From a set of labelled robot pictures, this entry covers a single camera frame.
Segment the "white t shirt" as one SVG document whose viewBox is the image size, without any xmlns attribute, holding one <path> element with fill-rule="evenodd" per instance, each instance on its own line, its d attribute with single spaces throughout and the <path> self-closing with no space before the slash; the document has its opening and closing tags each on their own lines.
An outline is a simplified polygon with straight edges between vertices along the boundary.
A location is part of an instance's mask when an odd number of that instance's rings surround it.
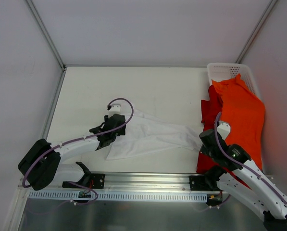
<svg viewBox="0 0 287 231">
<path fill-rule="evenodd" d="M 116 138 L 106 159 L 132 158 L 180 147 L 198 151 L 201 145 L 194 129 L 168 123 L 136 109 L 126 125 L 125 135 Z"/>
</svg>

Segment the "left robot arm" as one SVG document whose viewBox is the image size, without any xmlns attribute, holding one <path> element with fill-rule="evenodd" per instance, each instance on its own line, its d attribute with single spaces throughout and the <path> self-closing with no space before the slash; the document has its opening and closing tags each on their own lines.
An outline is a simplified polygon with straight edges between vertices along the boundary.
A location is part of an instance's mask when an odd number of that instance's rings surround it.
<svg viewBox="0 0 287 231">
<path fill-rule="evenodd" d="M 96 152 L 110 146 L 118 136 L 125 135 L 124 115 L 106 115 L 104 122 L 90 129 L 90 134 L 53 144 L 45 139 L 37 140 L 18 164 L 23 175 L 22 186 L 42 190 L 50 184 L 61 184 L 64 188 L 88 188 L 94 179 L 91 171 L 82 162 L 65 164 L 75 156 Z"/>
</svg>

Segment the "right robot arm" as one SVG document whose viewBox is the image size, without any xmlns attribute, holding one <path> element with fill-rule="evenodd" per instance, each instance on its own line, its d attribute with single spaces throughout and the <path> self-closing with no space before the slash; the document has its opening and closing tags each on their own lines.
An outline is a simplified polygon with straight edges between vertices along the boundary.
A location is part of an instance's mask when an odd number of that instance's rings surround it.
<svg viewBox="0 0 287 231">
<path fill-rule="evenodd" d="M 257 167 L 239 145 L 227 145 L 221 135 L 209 129 L 199 135 L 201 152 L 217 165 L 205 174 L 205 186 L 229 193 L 248 207 L 268 231 L 287 231 L 287 196 Z"/>
</svg>

